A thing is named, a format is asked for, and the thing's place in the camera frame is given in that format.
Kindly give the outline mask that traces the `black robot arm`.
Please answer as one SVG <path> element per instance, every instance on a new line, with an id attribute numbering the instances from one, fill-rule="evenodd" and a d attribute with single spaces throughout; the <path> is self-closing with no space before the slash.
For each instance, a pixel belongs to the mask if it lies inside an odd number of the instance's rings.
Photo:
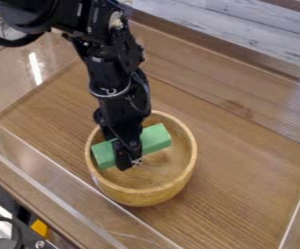
<path id="1" fill-rule="evenodd" d="M 86 65 L 89 91 L 100 107 L 93 118 L 112 142 L 114 166 L 142 162 L 142 122 L 152 114 L 150 86 L 140 68 L 144 47 L 129 29 L 118 0 L 0 0 L 0 18 L 25 37 L 0 37 L 0 46 L 29 45 L 58 30 Z"/>

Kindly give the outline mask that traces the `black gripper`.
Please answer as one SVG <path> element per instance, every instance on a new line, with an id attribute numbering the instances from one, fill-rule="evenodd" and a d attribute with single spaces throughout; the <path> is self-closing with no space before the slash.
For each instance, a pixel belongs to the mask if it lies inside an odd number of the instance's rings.
<path id="1" fill-rule="evenodd" d="M 133 74 L 128 90 L 120 94 L 109 96 L 104 93 L 105 89 L 108 87 L 101 86 L 97 80 L 90 80 L 89 90 L 100 103 L 93 119 L 101 127 L 105 139 L 120 139 L 113 142 L 116 165 L 120 171 L 126 171 L 142 163 L 140 136 L 142 122 L 152 112 L 146 75 Z"/>

